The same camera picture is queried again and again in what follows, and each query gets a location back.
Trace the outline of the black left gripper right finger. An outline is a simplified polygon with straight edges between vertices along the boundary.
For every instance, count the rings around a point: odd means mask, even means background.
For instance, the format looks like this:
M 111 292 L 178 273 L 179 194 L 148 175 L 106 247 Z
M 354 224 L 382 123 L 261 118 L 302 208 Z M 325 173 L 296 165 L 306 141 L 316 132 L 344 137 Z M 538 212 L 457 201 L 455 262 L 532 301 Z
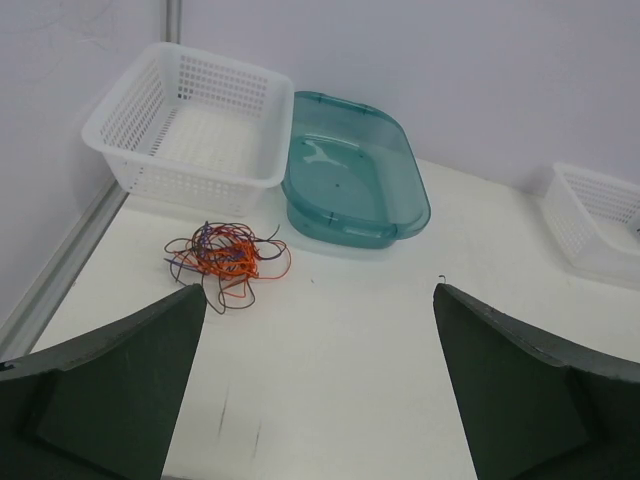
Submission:
M 433 308 L 480 479 L 636 479 L 639 365 L 445 283 Z

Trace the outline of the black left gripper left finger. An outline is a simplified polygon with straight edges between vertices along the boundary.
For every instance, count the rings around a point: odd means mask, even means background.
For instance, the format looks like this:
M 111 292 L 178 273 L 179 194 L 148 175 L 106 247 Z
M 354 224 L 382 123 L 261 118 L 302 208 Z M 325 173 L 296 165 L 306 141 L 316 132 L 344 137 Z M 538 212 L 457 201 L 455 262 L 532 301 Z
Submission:
M 161 478 L 206 308 L 187 286 L 2 362 L 2 478 Z

